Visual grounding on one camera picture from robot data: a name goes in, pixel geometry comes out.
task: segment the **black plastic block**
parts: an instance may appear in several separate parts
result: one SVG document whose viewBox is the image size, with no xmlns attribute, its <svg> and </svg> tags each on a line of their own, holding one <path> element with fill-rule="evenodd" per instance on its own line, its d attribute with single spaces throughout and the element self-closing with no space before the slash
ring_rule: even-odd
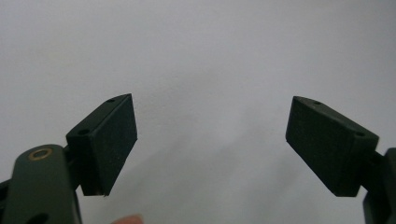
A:
<svg viewBox="0 0 396 224">
<path fill-rule="evenodd" d="M 108 195 L 137 140 L 132 95 L 107 100 L 66 136 L 84 195 Z"/>
<path fill-rule="evenodd" d="M 378 136 L 321 102 L 294 96 L 286 139 L 336 196 L 355 197 Z"/>
</svg>

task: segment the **fingertip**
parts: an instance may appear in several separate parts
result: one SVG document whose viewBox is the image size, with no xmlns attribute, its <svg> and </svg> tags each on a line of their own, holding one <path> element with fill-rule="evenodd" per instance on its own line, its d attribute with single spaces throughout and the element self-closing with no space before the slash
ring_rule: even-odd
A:
<svg viewBox="0 0 396 224">
<path fill-rule="evenodd" d="M 138 214 L 129 217 L 123 217 L 112 224 L 143 224 L 143 216 Z"/>
</svg>

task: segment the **textured plastic surface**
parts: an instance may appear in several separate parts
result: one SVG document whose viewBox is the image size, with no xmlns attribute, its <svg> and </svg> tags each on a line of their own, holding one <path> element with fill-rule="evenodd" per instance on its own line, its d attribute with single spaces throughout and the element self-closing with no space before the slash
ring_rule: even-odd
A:
<svg viewBox="0 0 396 224">
<path fill-rule="evenodd" d="M 294 96 L 286 139 L 336 196 L 355 197 L 378 136 L 321 102 Z"/>
<path fill-rule="evenodd" d="M 108 195 L 137 140 L 132 95 L 107 100 L 66 136 L 84 195 Z"/>
<path fill-rule="evenodd" d="M 30 160 L 29 155 L 40 148 L 50 148 L 51 153 L 45 159 Z M 2 223 L 80 223 L 77 197 L 62 147 L 35 147 L 17 158 Z"/>
</svg>

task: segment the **brass insert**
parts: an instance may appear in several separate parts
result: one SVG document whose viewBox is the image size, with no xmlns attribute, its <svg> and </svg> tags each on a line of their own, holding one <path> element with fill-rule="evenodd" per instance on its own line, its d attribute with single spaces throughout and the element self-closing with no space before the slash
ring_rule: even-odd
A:
<svg viewBox="0 0 396 224">
<path fill-rule="evenodd" d="M 47 158 L 52 153 L 52 148 L 40 148 L 29 154 L 29 160 L 40 161 Z"/>
</svg>

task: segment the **screw hole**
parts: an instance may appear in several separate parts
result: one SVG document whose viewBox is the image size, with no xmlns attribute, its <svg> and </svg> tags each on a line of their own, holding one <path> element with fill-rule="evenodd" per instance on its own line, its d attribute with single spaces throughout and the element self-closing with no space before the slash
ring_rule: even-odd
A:
<svg viewBox="0 0 396 224">
<path fill-rule="evenodd" d="M 41 213 L 29 219 L 26 224 L 44 224 L 49 219 L 49 215 Z"/>
<path fill-rule="evenodd" d="M 84 134 L 88 133 L 89 131 L 90 130 L 88 130 L 88 129 L 84 129 L 84 130 L 79 131 L 78 134 L 79 135 L 84 135 Z"/>
<path fill-rule="evenodd" d="M 357 136 L 364 137 L 366 134 L 364 133 L 356 133 Z"/>
</svg>

